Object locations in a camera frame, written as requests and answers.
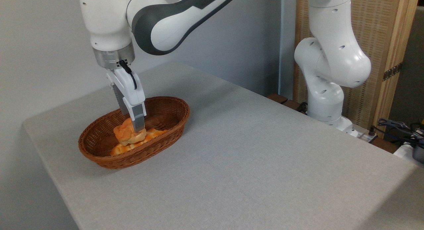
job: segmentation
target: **bread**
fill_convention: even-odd
[[[113,133],[115,133],[119,143],[124,146],[142,141],[146,137],[146,129],[139,132],[134,131],[131,118],[127,118],[122,125],[116,126]]]
[[[117,155],[119,155],[119,154],[126,153],[126,152],[128,152],[128,151],[130,151],[130,150],[132,150],[132,149],[134,149],[134,148],[136,148],[136,147],[139,147],[139,146],[141,146],[142,144],[144,144],[144,143],[146,143],[146,142],[148,142],[148,141],[150,141],[150,140],[152,140],[152,139],[154,139],[154,138],[156,138],[156,137],[158,137],[158,136],[160,136],[160,135],[162,135],[162,134],[166,133],[167,131],[168,131],[168,130],[160,131],[160,130],[156,130],[156,129],[154,129],[154,128],[149,129],[149,130],[147,131],[146,135],[145,135],[144,140],[139,141],[139,142],[137,142],[137,143],[128,144],[128,145],[117,144],[117,145],[116,145],[116,146],[112,149],[112,151],[110,152],[110,155],[111,155],[111,156],[117,156]]]

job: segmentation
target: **gray fabric surface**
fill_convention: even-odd
[[[103,89],[24,127],[77,225],[95,229],[423,229],[424,171],[263,96],[170,63],[146,96],[191,109],[158,155],[107,170],[78,138],[118,108]]]

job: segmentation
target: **wicker basket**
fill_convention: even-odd
[[[129,152],[110,156],[110,151],[118,144],[113,129],[129,118],[118,109],[98,118],[82,132],[78,140],[81,153],[104,168],[120,169],[145,161],[174,144],[183,134],[189,117],[187,103],[179,98],[161,96],[146,99],[145,106],[146,129],[167,129],[166,133]]]

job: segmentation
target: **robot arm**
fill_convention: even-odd
[[[315,37],[298,44],[295,60],[308,87],[308,115],[352,134],[352,123],[341,116],[340,86],[362,85],[371,72],[371,61],[354,36],[350,1],[309,0],[309,26]]]
[[[97,63],[107,69],[123,114],[134,129],[144,128],[144,91],[129,65],[134,61],[132,31],[139,47],[152,55],[175,49],[195,28],[232,0],[80,0]]]

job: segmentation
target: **black cable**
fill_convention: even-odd
[[[422,144],[422,142],[420,142],[419,140],[415,139],[416,137],[415,138],[414,137],[411,137],[409,139],[401,138],[401,137],[398,137],[398,136],[391,135],[391,134],[389,134],[389,133],[387,133],[387,132],[385,132],[383,130],[380,130],[380,129],[378,129],[375,126],[371,126],[371,127],[373,129],[379,131],[379,132],[382,132],[383,134],[385,134],[387,136],[390,136],[391,138],[394,138],[394,139],[397,139],[397,140],[400,140],[400,141],[403,141],[403,142],[407,142],[407,143],[409,143],[411,145],[414,145],[414,146],[417,146],[418,145],[419,147],[424,148],[424,145]]]
[[[125,61],[119,61],[119,64],[124,68],[125,72],[131,75],[131,78],[133,79],[133,82],[134,82],[134,89],[137,89],[137,82],[135,82],[135,78],[132,75],[132,70],[130,69],[130,67],[128,67],[128,64]]]

